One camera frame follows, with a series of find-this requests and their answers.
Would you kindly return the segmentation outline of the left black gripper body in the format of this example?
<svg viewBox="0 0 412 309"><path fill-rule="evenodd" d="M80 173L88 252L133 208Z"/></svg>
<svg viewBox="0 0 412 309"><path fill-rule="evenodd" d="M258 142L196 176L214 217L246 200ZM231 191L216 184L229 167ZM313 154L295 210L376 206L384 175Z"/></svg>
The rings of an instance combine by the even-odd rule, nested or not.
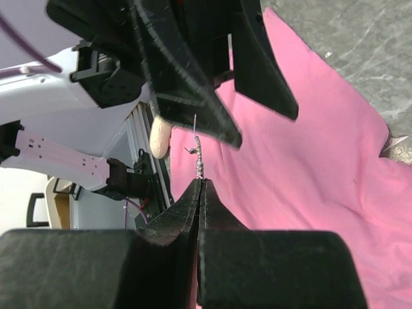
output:
<svg viewBox="0 0 412 309"><path fill-rule="evenodd" d="M215 89L233 80L262 102L258 1L49 1L48 16L80 37L71 74L106 108L148 84L160 108L217 108Z"/></svg>

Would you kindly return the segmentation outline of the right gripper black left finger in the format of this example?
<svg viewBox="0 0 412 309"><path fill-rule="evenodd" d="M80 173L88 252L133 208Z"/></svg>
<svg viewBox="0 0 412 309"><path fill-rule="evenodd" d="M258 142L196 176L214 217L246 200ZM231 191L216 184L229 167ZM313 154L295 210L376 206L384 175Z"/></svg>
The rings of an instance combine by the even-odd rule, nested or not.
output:
<svg viewBox="0 0 412 309"><path fill-rule="evenodd" d="M140 230L1 236L2 308L195 308L201 181Z"/></svg>

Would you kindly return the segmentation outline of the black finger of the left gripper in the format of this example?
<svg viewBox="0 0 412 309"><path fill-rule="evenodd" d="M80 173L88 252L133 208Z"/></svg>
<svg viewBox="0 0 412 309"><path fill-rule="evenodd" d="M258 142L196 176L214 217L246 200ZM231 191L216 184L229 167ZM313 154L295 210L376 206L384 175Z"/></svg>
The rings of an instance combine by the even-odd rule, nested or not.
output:
<svg viewBox="0 0 412 309"><path fill-rule="evenodd" d="M240 148L242 136L185 42L169 1L130 1L142 70L157 115Z"/></svg>
<svg viewBox="0 0 412 309"><path fill-rule="evenodd" d="M272 51L259 1L233 2L231 34L236 91L295 120L299 106Z"/></svg>

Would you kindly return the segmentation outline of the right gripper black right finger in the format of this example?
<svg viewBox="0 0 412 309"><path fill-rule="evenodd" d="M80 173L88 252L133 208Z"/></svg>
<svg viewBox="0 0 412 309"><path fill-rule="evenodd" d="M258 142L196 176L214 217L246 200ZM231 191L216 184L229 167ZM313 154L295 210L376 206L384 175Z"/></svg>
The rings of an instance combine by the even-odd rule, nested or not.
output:
<svg viewBox="0 0 412 309"><path fill-rule="evenodd" d="M203 308L366 308L351 252L330 231L250 230L204 180L198 300Z"/></svg>

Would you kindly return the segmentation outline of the pink t-shirt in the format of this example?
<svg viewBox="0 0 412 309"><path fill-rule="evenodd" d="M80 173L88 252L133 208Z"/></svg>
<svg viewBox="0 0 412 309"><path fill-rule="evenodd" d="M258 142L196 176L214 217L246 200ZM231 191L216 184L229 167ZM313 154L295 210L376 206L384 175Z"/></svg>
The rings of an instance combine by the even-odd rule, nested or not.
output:
<svg viewBox="0 0 412 309"><path fill-rule="evenodd" d="M253 229L321 229L352 251L371 308L411 307L411 166L380 155L383 118L277 14L263 14L298 103L291 122L234 90L218 95L243 134L233 150L203 136L205 175Z"/></svg>

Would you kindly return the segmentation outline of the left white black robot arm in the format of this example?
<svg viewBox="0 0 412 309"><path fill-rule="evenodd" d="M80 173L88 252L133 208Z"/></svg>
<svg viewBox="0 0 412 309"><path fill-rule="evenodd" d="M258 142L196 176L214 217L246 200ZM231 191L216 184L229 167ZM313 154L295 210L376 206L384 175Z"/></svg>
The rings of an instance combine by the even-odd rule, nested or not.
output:
<svg viewBox="0 0 412 309"><path fill-rule="evenodd" d="M36 171L114 200L146 198L151 180L103 152L137 102L168 124L239 148L216 94L238 93L291 119L299 107L268 40L259 1L49 1L80 37L45 58L1 21L33 62L1 70L1 166Z"/></svg>

